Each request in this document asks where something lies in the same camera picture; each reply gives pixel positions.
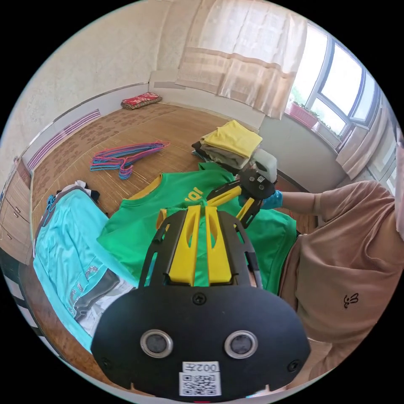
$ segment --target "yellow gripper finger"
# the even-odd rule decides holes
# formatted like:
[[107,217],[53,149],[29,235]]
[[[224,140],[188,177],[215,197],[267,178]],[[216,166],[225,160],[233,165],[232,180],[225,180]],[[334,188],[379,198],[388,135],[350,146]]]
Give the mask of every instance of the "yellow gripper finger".
[[248,198],[248,200],[246,201],[246,203],[244,204],[244,206],[241,208],[241,210],[238,212],[236,218],[241,220],[245,213],[250,209],[251,205],[254,203],[254,199],[253,198]]
[[228,191],[210,199],[207,202],[208,206],[220,206],[223,205],[224,203],[227,203],[228,201],[231,201],[235,197],[239,197],[241,195],[241,187],[236,186],[232,189],[229,189]]
[[[205,219],[209,286],[218,283],[229,283],[231,271],[223,234],[220,229],[217,208],[207,206],[205,208]],[[212,236],[215,240],[214,247],[212,247]]]
[[201,207],[189,206],[169,276],[171,282],[194,285]]

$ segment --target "potted plant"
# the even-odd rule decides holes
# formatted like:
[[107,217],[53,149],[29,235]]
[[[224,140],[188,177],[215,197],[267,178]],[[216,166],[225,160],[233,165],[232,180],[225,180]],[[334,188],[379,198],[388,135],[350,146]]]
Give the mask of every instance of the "potted plant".
[[322,121],[321,119],[319,119],[319,123],[316,127],[316,131],[321,135],[324,136],[326,138],[328,138],[330,135],[335,136],[336,138],[338,138],[337,133],[331,129],[331,127],[329,125],[327,125],[324,121]]
[[311,129],[319,120],[317,113],[306,108],[304,104],[298,104],[296,101],[293,101],[290,107],[290,116],[297,119],[309,129]]
[[324,140],[326,140],[333,147],[337,147],[340,144],[340,138],[338,137],[337,133],[321,119],[319,119],[319,122],[314,129]]

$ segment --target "hand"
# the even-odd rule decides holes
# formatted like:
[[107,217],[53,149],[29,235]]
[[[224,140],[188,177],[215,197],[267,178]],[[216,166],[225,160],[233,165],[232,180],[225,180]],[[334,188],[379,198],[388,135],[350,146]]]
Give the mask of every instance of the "hand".
[[[247,198],[244,195],[239,196],[239,205],[242,207],[246,203]],[[269,198],[264,199],[261,204],[261,209],[269,210],[282,207],[283,197],[281,191],[275,191]]]

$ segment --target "wooden floor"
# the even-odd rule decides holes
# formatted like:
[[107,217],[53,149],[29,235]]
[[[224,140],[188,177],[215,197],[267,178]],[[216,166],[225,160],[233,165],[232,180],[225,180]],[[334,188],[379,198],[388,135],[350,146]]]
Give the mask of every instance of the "wooden floor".
[[[123,198],[142,190],[160,173],[197,170],[200,160],[191,154],[191,144],[227,121],[224,117],[206,112],[159,103],[135,111],[122,109],[89,124],[65,140],[35,168],[32,181],[32,231],[37,229],[48,196],[78,179],[99,191],[100,208],[105,213],[113,214]],[[100,150],[156,140],[169,141],[171,144],[165,150],[137,162],[127,180],[120,180],[117,170],[90,171],[91,159]],[[277,189],[298,191],[282,178],[278,180]],[[314,230],[314,217],[280,210],[296,220],[301,233]],[[60,354],[78,370],[117,387],[107,380],[92,355],[61,324],[32,265],[22,271],[20,278],[37,322]]]

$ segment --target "white curtain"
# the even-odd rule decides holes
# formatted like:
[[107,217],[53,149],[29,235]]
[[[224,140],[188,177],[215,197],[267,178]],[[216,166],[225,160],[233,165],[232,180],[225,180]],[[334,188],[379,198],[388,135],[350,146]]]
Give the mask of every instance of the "white curtain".
[[366,167],[386,131],[392,130],[389,117],[386,98],[382,94],[380,108],[370,130],[356,126],[339,152],[337,162],[351,180]]
[[265,0],[202,0],[176,83],[281,119],[306,33],[304,17]]

